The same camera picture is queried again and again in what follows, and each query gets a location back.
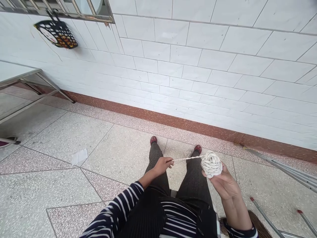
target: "white twine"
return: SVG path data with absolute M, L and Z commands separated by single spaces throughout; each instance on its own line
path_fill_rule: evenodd
M 184 159 L 177 159 L 174 161 L 197 159 L 197 158 L 201 158 L 200 164 L 203 170 L 205 171 L 207 178 L 211 179 L 213 176 L 221 174 L 222 172 L 221 160 L 213 151 L 208 151 L 205 155 L 184 158 Z

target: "navy and white striped sleeve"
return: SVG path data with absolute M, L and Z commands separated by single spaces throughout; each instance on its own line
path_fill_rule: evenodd
M 129 212 L 143 193 L 144 189 L 139 181 L 132 183 L 99 213 L 79 238 L 113 238 L 124 226 Z

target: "terrazzo floor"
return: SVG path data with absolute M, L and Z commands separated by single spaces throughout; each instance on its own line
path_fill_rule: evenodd
M 6 88 L 0 91 L 1 115 L 37 97 Z M 22 141 L 0 149 L 0 237 L 80 235 L 108 201 L 143 175 L 152 135 L 164 156 L 174 159 L 189 156 L 197 144 L 202 153 L 215 151 L 239 183 L 248 209 L 274 238 L 250 196 L 278 229 L 314 237 L 296 210 L 317 228 L 317 195 L 233 143 L 55 97 L 0 125 L 1 137 Z M 88 159 L 72 166 L 71 155 L 85 148 Z M 266 155 L 317 176 L 314 164 Z M 168 169 L 171 189 L 178 190 L 185 173 L 185 161 Z M 220 197 L 209 185 L 222 217 Z

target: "hanging basket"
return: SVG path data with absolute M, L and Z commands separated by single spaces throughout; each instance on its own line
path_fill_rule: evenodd
M 65 22 L 60 21 L 56 11 L 53 9 L 53 15 L 57 20 L 55 20 L 52 14 L 46 10 L 52 20 L 44 20 L 34 24 L 37 30 L 39 30 L 45 38 L 47 38 L 53 45 L 73 49 L 78 46 L 75 38 L 68 29 Z

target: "white paper on floor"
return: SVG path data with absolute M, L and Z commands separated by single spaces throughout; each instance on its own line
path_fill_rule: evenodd
M 87 149 L 76 152 L 72 155 L 72 166 L 88 158 Z

